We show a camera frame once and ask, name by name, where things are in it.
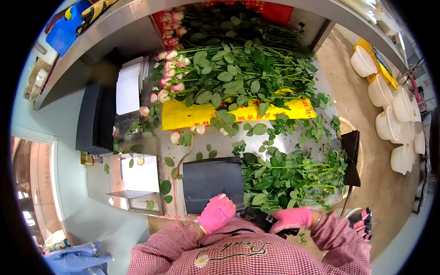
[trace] black cutting tool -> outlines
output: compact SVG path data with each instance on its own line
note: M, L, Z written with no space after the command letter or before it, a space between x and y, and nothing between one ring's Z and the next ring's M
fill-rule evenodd
M266 233L269 233L272 225L278 221L276 218L272 217L272 215L266 214L252 207L246 207L240 216L246 220L255 222L255 224L259 228L263 229ZM278 232L277 235L283 239L286 239L287 235L298 235L299 230L299 228L283 229Z

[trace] person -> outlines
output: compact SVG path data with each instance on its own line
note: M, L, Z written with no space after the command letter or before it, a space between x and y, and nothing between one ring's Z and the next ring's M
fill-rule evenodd
M170 222L134 246L127 274L371 274L370 244L335 213L320 215L306 206L279 210L265 233L235 212L225 194L213 197L194 223ZM275 235L300 226L328 250L321 262Z

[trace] work glove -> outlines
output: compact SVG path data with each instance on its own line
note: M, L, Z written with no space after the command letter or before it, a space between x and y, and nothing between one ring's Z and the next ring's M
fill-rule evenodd
M283 229L299 228L301 226L309 228L312 224L312 213L306 206L278 210L271 215L278 220L269 230L269 233L273 234L276 234Z
M209 200L208 205L196 220L207 234L211 234L225 226L235 212L235 204L226 197L226 194L218 194Z

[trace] embroidered daisy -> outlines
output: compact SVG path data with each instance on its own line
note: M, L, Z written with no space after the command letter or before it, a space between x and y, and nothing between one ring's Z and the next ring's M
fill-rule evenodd
M204 268L208 264L208 261L209 261L208 255L201 255L199 258L196 258L194 260L194 264L198 268Z

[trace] yellow plastic bag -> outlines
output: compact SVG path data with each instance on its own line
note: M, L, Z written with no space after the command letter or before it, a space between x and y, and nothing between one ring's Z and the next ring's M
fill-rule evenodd
M286 103L291 110L271 106L266 114L261 117L258 99L248 100L248 107L239 106L237 110L230 111L238 121L255 121L275 119L277 114L286 114L291 119L312 118L316 113L309 99L294 99ZM212 117L217 114L216 108L212 104L191 105L186 107L185 101L170 100L165 102L162 107L162 130L173 130L199 125L209 125Z

